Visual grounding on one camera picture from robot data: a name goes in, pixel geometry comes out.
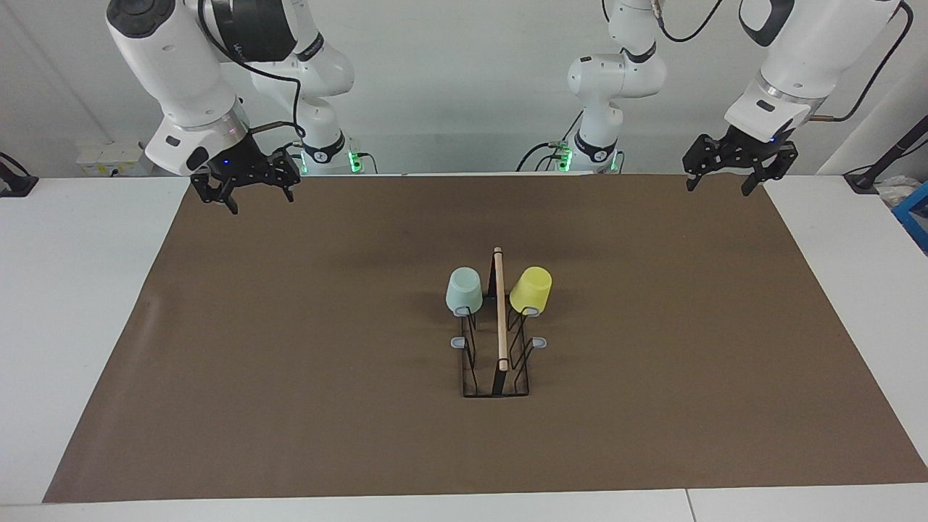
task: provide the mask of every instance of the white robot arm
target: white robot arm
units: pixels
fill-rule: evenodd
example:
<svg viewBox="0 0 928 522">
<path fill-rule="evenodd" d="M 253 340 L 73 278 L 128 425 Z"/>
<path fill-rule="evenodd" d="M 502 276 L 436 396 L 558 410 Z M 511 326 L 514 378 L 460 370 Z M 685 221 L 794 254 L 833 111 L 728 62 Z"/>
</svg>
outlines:
<svg viewBox="0 0 928 522">
<path fill-rule="evenodd" d="M 580 58 L 568 73 L 571 91 L 584 105 L 583 122 L 569 141 L 573 170 L 608 170 L 623 122 L 615 100 L 653 96 L 667 78 L 657 54 L 651 0 L 615 0 L 609 33 L 619 54 Z"/>
<path fill-rule="evenodd" d="M 790 135 L 807 123 L 900 7 L 900 0 L 741 0 L 741 25 L 767 60 L 725 119 L 683 159 L 689 190 L 727 167 L 753 169 L 742 187 L 781 179 L 798 157 Z"/>
<path fill-rule="evenodd" d="M 217 46 L 235 62 L 255 63 L 255 85 L 288 108 L 294 107 L 299 82 L 293 126 L 309 152 L 306 164 L 322 172 L 352 170 L 348 139 L 319 97 L 348 92 L 354 70 L 326 44 L 306 0 L 110 0 L 107 21 L 126 62 L 164 112 L 147 155 L 170 172 L 191 176 L 205 202 L 226 204 L 236 213 L 231 192 L 237 187 L 281 187 L 292 201 L 290 190 L 300 182 L 286 149 L 266 156 L 258 148 L 220 72 Z M 210 174 L 197 174 L 204 165 Z M 218 187 L 210 185 L 211 177 Z"/>
</svg>

